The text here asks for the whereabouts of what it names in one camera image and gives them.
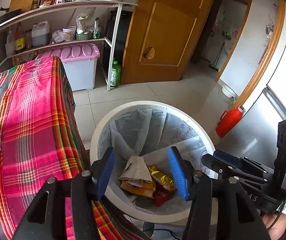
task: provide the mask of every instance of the plastic bag liner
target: plastic bag liner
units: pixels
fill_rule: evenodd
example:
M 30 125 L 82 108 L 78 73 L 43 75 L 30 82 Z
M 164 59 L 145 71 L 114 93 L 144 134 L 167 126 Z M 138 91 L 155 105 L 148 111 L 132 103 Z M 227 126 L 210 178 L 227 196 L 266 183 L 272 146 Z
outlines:
M 201 138 L 183 120 L 165 111 L 137 109 L 111 120 L 99 138 L 99 159 L 109 146 L 116 153 L 109 187 L 123 202 L 148 214 L 176 214 L 189 209 L 191 201 L 183 201 L 176 192 L 157 207 L 151 199 L 123 191 L 118 178 L 130 156 L 143 156 L 147 165 L 155 165 L 171 176 L 167 153 L 171 146 L 176 146 L 182 158 L 189 160 L 195 169 L 210 174 L 210 170 L 201 163 L 201 157 L 207 153 Z

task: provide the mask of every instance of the thermos handle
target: thermos handle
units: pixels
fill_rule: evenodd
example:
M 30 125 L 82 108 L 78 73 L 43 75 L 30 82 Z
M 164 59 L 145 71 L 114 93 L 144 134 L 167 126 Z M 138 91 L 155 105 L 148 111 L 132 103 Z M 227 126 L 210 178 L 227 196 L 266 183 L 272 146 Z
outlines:
M 220 121 L 222 121 L 223 117 L 224 117 L 225 114 L 227 114 L 227 113 L 228 113 L 227 110 L 224 110 L 223 114 L 222 114 L 221 117 L 220 117 Z

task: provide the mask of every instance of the pink lid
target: pink lid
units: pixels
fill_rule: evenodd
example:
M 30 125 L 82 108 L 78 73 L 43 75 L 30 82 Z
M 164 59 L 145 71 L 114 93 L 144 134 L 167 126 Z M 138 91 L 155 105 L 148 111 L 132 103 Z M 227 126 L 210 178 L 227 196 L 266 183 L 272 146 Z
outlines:
M 85 60 L 100 57 L 99 49 L 95 44 L 65 46 L 56 49 L 48 49 L 39 54 L 37 58 L 58 56 L 62 62 Z

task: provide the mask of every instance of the red thermos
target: red thermos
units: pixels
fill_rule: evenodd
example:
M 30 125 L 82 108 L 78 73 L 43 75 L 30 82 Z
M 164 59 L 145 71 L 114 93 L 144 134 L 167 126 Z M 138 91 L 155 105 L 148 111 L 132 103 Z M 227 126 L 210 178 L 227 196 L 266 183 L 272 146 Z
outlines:
M 244 108 L 242 106 L 232 109 L 230 111 L 225 110 L 220 117 L 220 122 L 216 127 L 216 134 L 223 138 L 242 118 Z

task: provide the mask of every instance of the open door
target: open door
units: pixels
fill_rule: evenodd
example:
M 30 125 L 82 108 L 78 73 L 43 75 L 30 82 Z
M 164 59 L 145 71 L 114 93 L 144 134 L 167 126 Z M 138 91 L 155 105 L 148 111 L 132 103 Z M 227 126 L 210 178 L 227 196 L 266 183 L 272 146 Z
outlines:
M 137 0 L 122 65 L 122 84 L 176 81 L 200 37 L 213 0 Z

